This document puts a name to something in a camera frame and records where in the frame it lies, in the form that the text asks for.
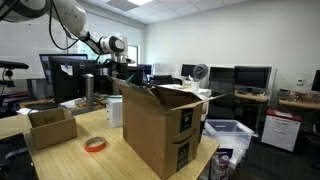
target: ceiling light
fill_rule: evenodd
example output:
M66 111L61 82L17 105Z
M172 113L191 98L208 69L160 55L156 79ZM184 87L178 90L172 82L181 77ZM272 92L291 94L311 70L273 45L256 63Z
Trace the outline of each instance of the ceiling light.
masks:
M128 0L128 1L130 1L130 2L132 2L133 4L136 4L136 5L138 5L138 6L141 6L141 5L143 5L143 4L147 4L147 3L151 2L151 1L153 1L153 0Z

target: keyboard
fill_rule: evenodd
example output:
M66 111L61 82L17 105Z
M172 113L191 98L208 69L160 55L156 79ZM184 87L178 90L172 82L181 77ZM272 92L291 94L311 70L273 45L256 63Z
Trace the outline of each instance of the keyboard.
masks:
M47 110L47 109L54 109L59 107L59 104L56 104L54 102L45 102L45 103L37 103L37 104L28 104L25 106L26 108L32 109L32 110Z

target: robotic arm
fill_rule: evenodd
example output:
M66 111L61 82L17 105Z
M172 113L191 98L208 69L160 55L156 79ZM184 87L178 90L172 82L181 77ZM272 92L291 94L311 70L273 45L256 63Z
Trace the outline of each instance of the robotic arm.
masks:
M0 0L0 21L3 19L8 22L21 22L39 18L44 14L52 15L96 54L112 54L117 57L118 63L127 62L127 38L119 35L95 39L84 27L85 13L75 0Z

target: ceiling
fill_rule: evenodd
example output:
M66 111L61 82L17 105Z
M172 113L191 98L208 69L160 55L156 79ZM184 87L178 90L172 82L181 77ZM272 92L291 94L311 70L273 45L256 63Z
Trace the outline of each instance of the ceiling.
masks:
M137 6L127 0L83 1L144 24L150 24L248 0L153 0L141 6Z

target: cardboard box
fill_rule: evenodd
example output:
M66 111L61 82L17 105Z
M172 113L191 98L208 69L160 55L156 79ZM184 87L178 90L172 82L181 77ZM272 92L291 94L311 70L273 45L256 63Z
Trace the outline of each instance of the cardboard box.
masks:
M75 118L61 108L28 114L34 148L40 150L77 137Z
M123 138L161 179L196 157L206 101L190 92L113 80L123 96Z

